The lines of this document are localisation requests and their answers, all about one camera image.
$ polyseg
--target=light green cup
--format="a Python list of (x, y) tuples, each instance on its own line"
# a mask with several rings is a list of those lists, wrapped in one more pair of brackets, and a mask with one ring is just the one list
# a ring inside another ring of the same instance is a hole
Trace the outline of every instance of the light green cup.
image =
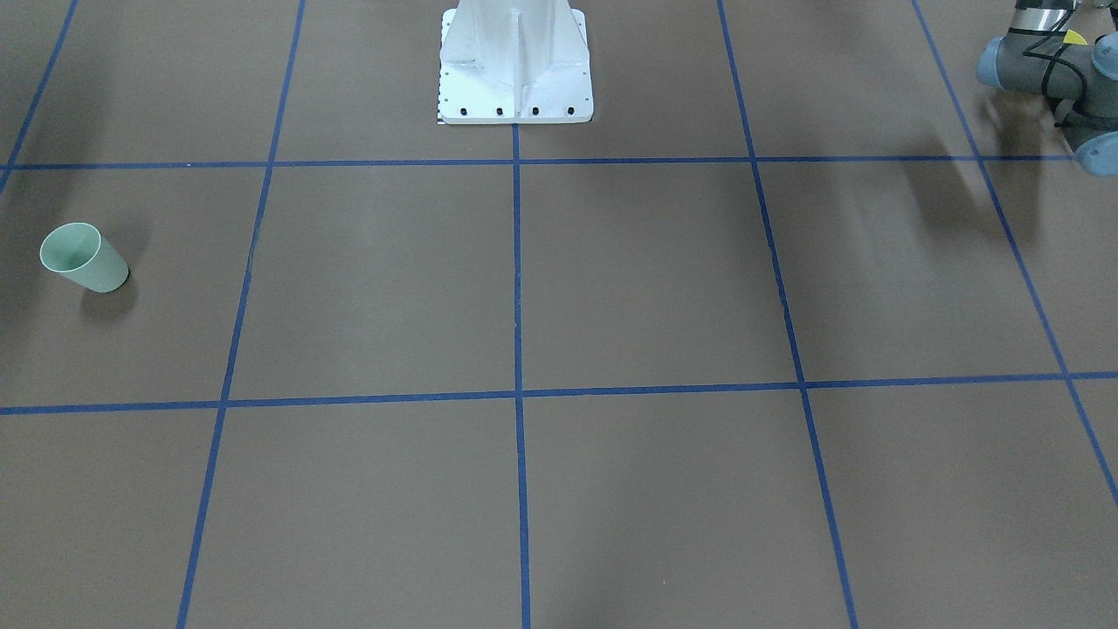
[(129, 278), (127, 263), (88, 222), (69, 222), (50, 231), (39, 247), (39, 260), (95, 292), (116, 289)]

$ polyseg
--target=blue tape line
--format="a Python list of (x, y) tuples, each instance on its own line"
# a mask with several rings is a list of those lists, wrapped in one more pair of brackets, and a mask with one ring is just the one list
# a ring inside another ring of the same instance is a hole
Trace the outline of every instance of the blue tape line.
[(50, 80), (50, 74), (55, 70), (55, 64), (58, 63), (58, 55), (61, 54), (63, 44), (66, 42), (66, 35), (69, 32), (70, 22), (74, 21), (74, 11), (77, 10), (77, 0), (70, 0), (70, 6), (66, 10), (66, 18), (63, 20), (63, 28), (58, 31), (58, 39), (55, 40), (55, 47), (50, 51), (50, 58), (47, 60), (47, 67), (42, 70), (42, 78), (39, 79), (39, 86), (35, 89), (35, 96), (31, 97), (31, 104), (27, 107), (27, 115), (23, 116), (23, 124), (19, 127), (19, 135), (16, 136), (16, 143), (11, 147), (11, 153), (8, 155), (8, 170), (4, 170), (0, 174), (0, 193), (3, 193), (6, 187), (8, 187), (8, 178), (11, 177), (11, 166), (15, 165), (16, 160), (19, 159), (19, 151), (23, 149), (23, 142), (27, 140), (27, 133), (31, 128), (31, 120), (35, 117), (35, 112), (39, 108), (39, 101), (42, 99), (44, 92), (47, 90), (47, 82)]
[(1118, 379), (1118, 372), (1077, 372), (1069, 374), (1076, 381), (1109, 381)]
[(209, 512), (210, 492), (214, 489), (214, 473), (217, 470), (217, 454), (221, 448), (221, 432), (225, 429), (225, 409), (218, 409), (214, 422), (214, 437), (210, 439), (210, 452), (206, 460), (206, 477), (202, 480), (202, 494), (198, 503), (198, 516), (195, 518), (195, 535), (190, 543), (190, 559), (187, 560), (187, 575), (182, 582), (182, 599), (179, 600), (179, 616), (176, 622), (178, 629), (186, 629), (187, 613), (190, 611), (190, 594), (195, 589), (195, 574), (198, 572), (198, 556), (201, 554), (202, 533), (206, 531), (206, 514)]
[(927, 379), (877, 379), (854, 381), (812, 381), (807, 389), (869, 389), (887, 387), (944, 387), (1013, 382), (1063, 381), (1063, 374), (1004, 374), (993, 377), (939, 377)]
[(131, 411), (188, 411), (193, 409), (214, 410), (217, 401), (199, 400), (190, 402), (132, 402), (123, 404), (61, 404), (55, 407), (0, 407), (0, 416), (51, 416), (66, 413), (120, 413)]
[(521, 256), (520, 126), (512, 125), (513, 380), (517, 401), (517, 486), (520, 503), (520, 621), (532, 626), (532, 588), (528, 534), (528, 460), (524, 451), (524, 353)]
[[(522, 165), (593, 165), (618, 163), (846, 163), (892, 161), (1069, 161), (1071, 155), (771, 155), (771, 156), (650, 156), (650, 158), (534, 158)], [(511, 165), (511, 159), (312, 159), (276, 161), (153, 161), (105, 163), (17, 163), (3, 170), (162, 170), (220, 168), (359, 168), (381, 165)]]
[(225, 381), (221, 384), (221, 407), (217, 412), (217, 420), (214, 425), (214, 440), (210, 445), (209, 463), (206, 467), (206, 482), (202, 485), (202, 495), (198, 506), (198, 520), (195, 525), (195, 537), (190, 545), (190, 560), (187, 564), (187, 575), (182, 585), (182, 599), (179, 603), (178, 629), (186, 629), (187, 614), (190, 611), (190, 594), (193, 590), (195, 573), (198, 569), (198, 556), (201, 551), (202, 535), (206, 532), (206, 514), (209, 511), (210, 489), (214, 484), (214, 474), (217, 468), (218, 451), (221, 446), (221, 432), (225, 427), (226, 404), (229, 401), (229, 392), (233, 389), (233, 375), (237, 365), (237, 352), (240, 346), (240, 333), (245, 324), (245, 309), (248, 305), (248, 292), (253, 280), (253, 258), (256, 255), (256, 244), (260, 236), (260, 223), (264, 221), (264, 209), (268, 201), (268, 190), (272, 187), (272, 162), (275, 161), (276, 150), (280, 145), (280, 134), (283, 130), (283, 116), (287, 106), (287, 93), (291, 89), (291, 77), (295, 69), (295, 54), (299, 50), (299, 37), (303, 27), (303, 13), (306, 9), (306, 0), (299, 1), (299, 9), (295, 12), (295, 28), (291, 37), (291, 48), (287, 53), (287, 67), (284, 73), (283, 87), (280, 90), (280, 106), (276, 108), (275, 126), (272, 131), (272, 145), (268, 150), (268, 165), (264, 171), (264, 182), (260, 185), (260, 198), (256, 206), (256, 220), (253, 223), (253, 238), (248, 246), (248, 259), (245, 263), (245, 275), (240, 285), (240, 299), (237, 304), (237, 318), (233, 327), (233, 339), (229, 343), (229, 360), (226, 366)]
[(609, 163), (746, 163), (748, 156), (531, 158), (525, 165), (591, 165)]
[(732, 393), (742, 391), (798, 390), (794, 382), (747, 384), (684, 384), (664, 387), (601, 387), (586, 389), (530, 389), (524, 398), (586, 398), (595, 395), (664, 395), (671, 393)]
[(276, 168), (352, 168), (373, 165), (512, 165), (511, 159), (310, 159), (274, 162)]
[(759, 162), (816, 163), (816, 162), (865, 162), (865, 161), (974, 161), (972, 155), (805, 155), (805, 156), (759, 156)]
[(947, 74), (947, 68), (944, 66), (944, 60), (939, 56), (939, 49), (936, 47), (936, 41), (931, 37), (931, 30), (928, 28), (928, 22), (923, 18), (923, 11), (920, 10), (920, 3), (918, 0), (910, 0), (912, 3), (912, 10), (916, 11), (916, 17), (920, 21), (920, 28), (923, 30), (923, 36), (928, 40), (928, 46), (931, 48), (931, 55), (936, 59), (936, 66), (939, 67), (939, 75), (944, 79), (944, 85), (947, 86), (947, 92), (951, 96), (951, 104), (955, 105), (955, 113), (959, 116), (959, 123), (963, 125), (963, 131), (966, 133), (967, 142), (970, 144), (970, 151), (978, 158), (978, 169), (982, 171), (983, 180), (986, 182), (986, 190), (989, 192), (991, 199), (994, 201), (994, 209), (997, 211), (997, 218), (1002, 222), (1002, 229), (1005, 231), (1005, 238), (1010, 242), (1010, 248), (1013, 250), (1013, 257), (1017, 261), (1017, 268), (1021, 270), (1021, 276), (1025, 282), (1025, 286), (1029, 288), (1029, 296), (1033, 299), (1033, 306), (1036, 308), (1036, 316), (1041, 321), (1041, 326), (1044, 328), (1044, 335), (1049, 340), (1049, 345), (1052, 347), (1052, 354), (1055, 356), (1057, 364), (1060, 366), (1060, 374), (1063, 377), (1064, 383), (1068, 387), (1068, 393), (1071, 395), (1072, 403), (1076, 406), (1076, 412), (1079, 414), (1079, 421), (1083, 426), (1083, 431), (1087, 433), (1088, 441), (1091, 445), (1091, 450), (1095, 452), (1095, 458), (1099, 464), (1099, 468), (1102, 471), (1102, 477), (1106, 479), (1107, 486), (1110, 489), (1110, 497), (1115, 505), (1118, 506), (1118, 483), (1115, 482), (1114, 474), (1110, 471), (1110, 466), (1107, 464), (1106, 456), (1102, 454), (1102, 449), (1099, 447), (1098, 439), (1095, 435), (1095, 428), (1091, 427), (1091, 421), (1087, 417), (1087, 411), (1083, 409), (1082, 403), (1079, 400), (1079, 392), (1076, 391), (1076, 383), (1068, 371), (1068, 364), (1063, 359), (1063, 353), (1060, 351), (1060, 344), (1057, 343), (1055, 333), (1052, 331), (1052, 326), (1049, 324), (1048, 314), (1044, 313), (1044, 306), (1041, 304), (1040, 294), (1036, 292), (1036, 286), (1033, 284), (1033, 278), (1029, 273), (1029, 268), (1025, 266), (1025, 258), (1021, 254), (1021, 248), (1017, 246), (1017, 240), (1013, 236), (1013, 229), (1010, 226), (1010, 220), (1005, 216), (1005, 211), (1002, 208), (1002, 201), (998, 199), (997, 191), (994, 189), (994, 181), (989, 175), (989, 171), (986, 169), (986, 163), (982, 158), (982, 153), (978, 151), (978, 143), (975, 142), (974, 134), (970, 132), (970, 125), (967, 123), (967, 116), (963, 112), (963, 106), (959, 104), (958, 95), (955, 92), (955, 87), (951, 85), (951, 78)]
[(1072, 155), (980, 155), (983, 161), (1072, 161)]
[(264, 168), (266, 161), (152, 161), (108, 163), (22, 163), (12, 170), (162, 170), (208, 168)]
[[(1069, 374), (1077, 381), (1118, 380), (1118, 372), (1080, 372)], [(967, 384), (995, 384), (1015, 382), (1059, 382), (1063, 374), (995, 374), (986, 377), (939, 377), (916, 379), (869, 379), (846, 381), (805, 381), (807, 389), (872, 389), (904, 387), (950, 387)], [(603, 387), (575, 389), (525, 389), (524, 399), (543, 398), (588, 398), (624, 395), (664, 395), (672, 393), (733, 393), (752, 391), (796, 391), (796, 382), (730, 383), (730, 384), (684, 384), (653, 387)], [(468, 400), (513, 400), (517, 392), (466, 391), (445, 393), (395, 393), (380, 395), (335, 395), (316, 398), (252, 398), (229, 400), (196, 400), (182, 402), (127, 402), (115, 404), (61, 404), (45, 407), (0, 407), (0, 417), (50, 416), (67, 413), (126, 413), (142, 411), (183, 411), (226, 409), (268, 409), (277, 407), (330, 407), (345, 404), (396, 404), (416, 402), (451, 402)]]
[(512, 391), (472, 391), (454, 393), (397, 393), (386, 395), (338, 395), (324, 398), (277, 398), (230, 400), (229, 409), (272, 409), (277, 407), (333, 407), (343, 404), (397, 404), (410, 402), (451, 402), (461, 400), (511, 400)]
[(754, 185), (757, 189), (757, 202), (760, 206), (761, 221), (765, 225), (765, 239), (768, 242), (773, 257), (773, 274), (776, 278), (777, 292), (780, 296), (780, 306), (784, 309), (784, 324), (788, 335), (788, 346), (792, 351), (792, 361), (796, 370), (796, 384), (799, 389), (799, 398), (804, 408), (804, 419), (807, 422), (807, 435), (812, 442), (812, 455), (815, 458), (815, 471), (819, 482), (819, 493), (823, 498), (823, 507), (826, 512), (827, 527), (831, 531), (831, 544), (835, 555), (835, 566), (839, 571), (839, 580), (842, 584), (843, 599), (846, 603), (846, 616), (850, 620), (851, 629), (858, 629), (858, 612), (854, 608), (854, 595), (846, 571), (845, 553), (842, 549), (842, 539), (839, 534), (839, 523), (834, 514), (834, 505), (831, 499), (831, 485), (827, 482), (826, 466), (823, 461), (823, 450), (819, 448), (818, 435), (815, 430), (815, 414), (812, 411), (812, 402), (807, 394), (806, 381), (804, 379), (804, 368), (799, 358), (799, 346), (796, 343), (796, 331), (792, 323), (792, 309), (788, 307), (788, 294), (785, 290), (784, 274), (780, 270), (780, 257), (777, 255), (776, 240), (773, 236), (773, 223), (769, 220), (768, 203), (765, 198), (765, 188), (761, 183), (760, 169), (757, 163), (757, 151), (754, 146), (754, 134), (749, 126), (749, 113), (746, 108), (746, 98), (741, 90), (741, 79), (738, 73), (738, 63), (733, 54), (733, 41), (730, 37), (729, 22), (726, 19), (726, 4), (723, 0), (718, 0), (719, 19), (722, 22), (722, 37), (726, 40), (726, 54), (730, 61), (730, 74), (733, 77), (733, 92), (738, 98), (738, 111), (741, 115), (741, 127), (746, 135), (746, 146), (749, 150), (750, 165), (754, 173)]

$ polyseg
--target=black cable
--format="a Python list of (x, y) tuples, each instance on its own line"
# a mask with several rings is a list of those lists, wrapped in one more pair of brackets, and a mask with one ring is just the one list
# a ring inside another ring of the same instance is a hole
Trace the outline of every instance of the black cable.
[(1061, 47), (1060, 50), (1059, 50), (1059, 53), (1057, 53), (1057, 56), (1044, 55), (1044, 54), (1041, 54), (1041, 53), (1033, 53), (1033, 50), (1035, 50), (1036, 48), (1040, 48), (1044, 44), (1048, 44), (1048, 40), (1052, 39), (1053, 35), (1058, 35), (1059, 31), (1060, 31), (1060, 29), (1063, 28), (1064, 25), (1067, 25), (1068, 20), (1070, 20), (1070, 19), (1071, 19), (1071, 11), (1069, 11), (1068, 15), (1065, 15), (1064, 17), (1060, 18), (1060, 21), (1055, 22), (1055, 25), (1049, 31), (1051, 35), (1046, 36), (1044, 39), (1041, 39), (1040, 41), (1036, 41), (1032, 46), (1025, 48), (1025, 51), (1022, 53), (1022, 56), (1033, 57), (1033, 58), (1036, 58), (1036, 59), (1044, 59), (1044, 60), (1049, 61), (1049, 67), (1048, 67), (1048, 69), (1044, 73), (1044, 80), (1041, 84), (1041, 93), (1044, 96), (1049, 96), (1049, 93), (1048, 93), (1049, 77), (1052, 75), (1052, 69), (1055, 68), (1055, 64), (1060, 64), (1060, 65), (1067, 67), (1068, 69), (1070, 69), (1071, 72), (1076, 73), (1076, 76), (1079, 77), (1079, 85), (1080, 85), (1080, 96), (1079, 97), (1082, 98), (1082, 97), (1087, 96), (1087, 76), (1083, 74), (1083, 72), (1081, 69), (1079, 69), (1079, 66), (1077, 66), (1076, 64), (1073, 64), (1073, 63), (1071, 63), (1071, 61), (1069, 61), (1067, 59), (1061, 59), (1060, 58), (1060, 55), (1062, 55), (1063, 51), (1068, 49), (1067, 46)]

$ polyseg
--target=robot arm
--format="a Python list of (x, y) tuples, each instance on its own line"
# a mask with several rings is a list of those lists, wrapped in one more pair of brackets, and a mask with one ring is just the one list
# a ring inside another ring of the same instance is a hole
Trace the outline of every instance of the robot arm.
[[(1064, 41), (1080, 0), (1017, 0), (1006, 35), (978, 60), (978, 79), (1049, 98), (1057, 126), (1091, 174), (1118, 174), (1118, 32), (1093, 46)], [(1110, 16), (1118, 29), (1118, 0)]]

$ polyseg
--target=brown floor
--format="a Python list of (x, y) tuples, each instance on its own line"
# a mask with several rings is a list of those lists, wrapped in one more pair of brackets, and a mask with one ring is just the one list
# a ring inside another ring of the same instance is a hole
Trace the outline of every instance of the brown floor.
[(1118, 179), (1011, 2), (579, 0), (520, 128), (453, 6), (0, 3), (0, 626), (1118, 626)]

